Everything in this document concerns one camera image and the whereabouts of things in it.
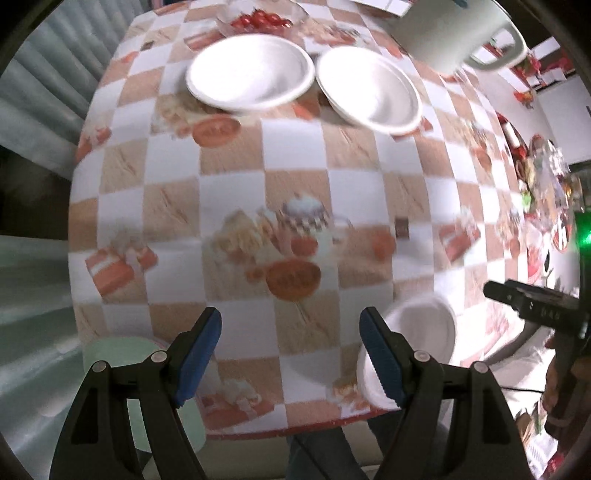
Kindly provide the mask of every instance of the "table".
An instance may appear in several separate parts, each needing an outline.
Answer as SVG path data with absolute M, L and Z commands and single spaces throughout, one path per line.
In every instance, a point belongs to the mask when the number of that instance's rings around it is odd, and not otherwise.
M 435 291 L 457 315 L 452 363 L 469 365 L 522 322 L 482 295 L 527 279 L 495 226 L 520 208 L 490 102 L 471 72 L 442 79 L 400 52 L 388 14 L 303 3 L 294 39 L 388 56 L 424 102 L 404 137 L 345 124 L 315 85 L 234 116 L 191 97 L 184 73 L 220 39 L 206 0 L 138 16 L 92 100 L 77 152 L 69 265 L 84 343 L 145 336 L 166 347 L 206 305 L 223 331 L 197 392 L 209 437 L 266 437 L 378 414 L 356 388 L 358 318 Z M 477 121 L 488 155 L 473 147 Z

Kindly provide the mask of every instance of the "jeans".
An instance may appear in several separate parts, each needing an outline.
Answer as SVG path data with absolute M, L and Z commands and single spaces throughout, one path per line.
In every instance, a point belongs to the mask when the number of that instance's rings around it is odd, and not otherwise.
M 369 429 L 375 435 L 384 455 L 390 447 L 402 415 L 402 411 L 392 411 L 368 420 Z M 433 439 L 426 478 L 435 475 L 443 463 L 446 441 L 447 429 L 439 424 Z M 327 477 L 330 480 L 368 480 L 357 464 L 341 428 L 302 433 L 297 435 L 297 439 L 287 437 L 287 443 L 290 446 L 290 457 L 285 480 L 327 480 Z

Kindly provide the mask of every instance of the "silver rivet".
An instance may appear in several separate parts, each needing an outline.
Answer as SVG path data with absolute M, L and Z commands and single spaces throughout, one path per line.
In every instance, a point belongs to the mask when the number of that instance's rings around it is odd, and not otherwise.
M 164 362 L 167 358 L 166 352 L 159 350 L 157 352 L 152 353 L 150 357 L 155 364 L 160 364 Z
M 103 362 L 102 360 L 99 360 L 98 362 L 92 364 L 92 371 L 95 373 L 100 373 L 105 368 L 107 368 L 107 363 Z
M 431 355 L 422 350 L 417 350 L 416 352 L 414 352 L 414 357 L 419 362 L 428 362 L 431 359 Z
M 484 362 L 475 362 L 474 370 L 476 370 L 480 374 L 485 374 L 486 372 L 488 372 L 488 366 Z

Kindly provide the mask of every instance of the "bowl of tomatoes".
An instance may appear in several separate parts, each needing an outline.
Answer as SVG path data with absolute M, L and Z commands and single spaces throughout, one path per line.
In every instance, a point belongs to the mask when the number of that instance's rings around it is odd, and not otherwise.
M 267 33 L 289 38 L 308 13 L 291 0 L 230 0 L 217 12 L 217 27 L 225 37 Z

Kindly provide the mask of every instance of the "gray curtain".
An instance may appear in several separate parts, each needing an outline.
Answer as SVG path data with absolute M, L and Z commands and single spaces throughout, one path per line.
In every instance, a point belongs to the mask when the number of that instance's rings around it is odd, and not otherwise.
M 70 179 L 97 85 L 148 0 L 64 0 L 0 77 L 0 145 Z
M 67 242 L 0 235 L 0 432 L 35 480 L 83 373 Z

